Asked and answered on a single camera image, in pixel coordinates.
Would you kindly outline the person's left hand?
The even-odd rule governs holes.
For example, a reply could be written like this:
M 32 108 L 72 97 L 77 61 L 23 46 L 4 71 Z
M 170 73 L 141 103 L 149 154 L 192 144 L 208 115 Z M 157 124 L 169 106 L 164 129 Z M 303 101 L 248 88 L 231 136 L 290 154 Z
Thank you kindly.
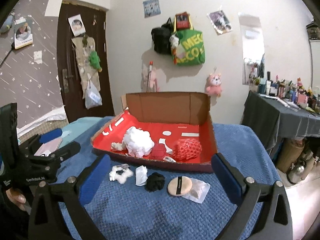
M 10 188 L 6 191 L 8 199 L 15 204 L 20 210 L 26 211 L 25 204 L 27 202 L 25 196 L 18 190 Z

